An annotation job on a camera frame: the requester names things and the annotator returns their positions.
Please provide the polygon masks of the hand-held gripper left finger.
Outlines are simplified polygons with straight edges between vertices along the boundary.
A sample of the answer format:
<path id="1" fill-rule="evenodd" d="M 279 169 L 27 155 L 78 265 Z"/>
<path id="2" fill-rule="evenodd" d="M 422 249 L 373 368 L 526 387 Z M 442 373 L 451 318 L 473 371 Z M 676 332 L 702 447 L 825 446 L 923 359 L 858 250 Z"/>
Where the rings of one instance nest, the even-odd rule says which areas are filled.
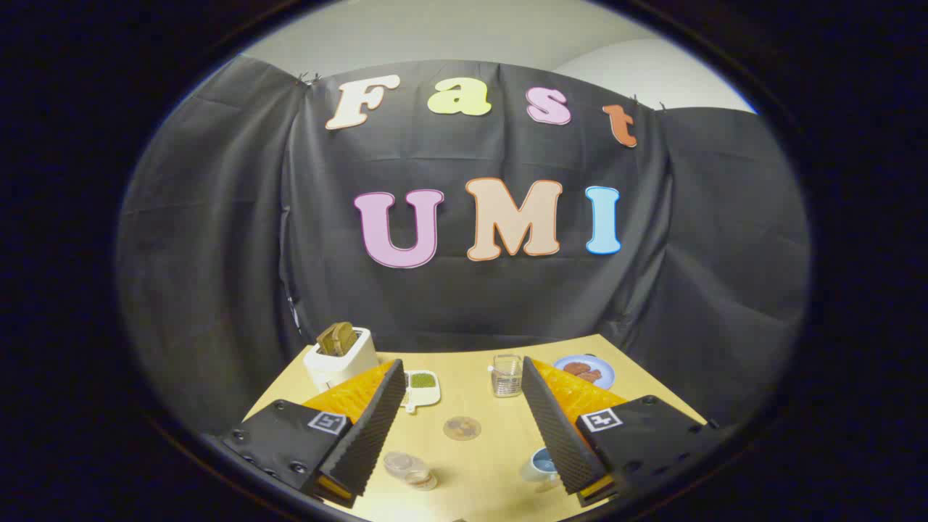
<path id="1" fill-rule="evenodd" d="M 290 489 L 351 508 L 367 488 L 405 391 L 403 362 L 389 360 L 302 404 L 275 399 L 220 442 Z"/>

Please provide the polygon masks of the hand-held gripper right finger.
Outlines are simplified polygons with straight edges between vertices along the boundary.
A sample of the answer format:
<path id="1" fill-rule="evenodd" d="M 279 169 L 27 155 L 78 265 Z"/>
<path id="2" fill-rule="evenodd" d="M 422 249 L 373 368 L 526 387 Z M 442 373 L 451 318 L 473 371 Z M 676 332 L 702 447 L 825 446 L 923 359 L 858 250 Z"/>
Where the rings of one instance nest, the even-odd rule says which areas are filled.
<path id="1" fill-rule="evenodd" d="M 568 494 L 582 506 L 630 503 L 689 472 L 723 441 L 654 394 L 623 399 L 539 360 L 521 367 L 521 392 Z"/>

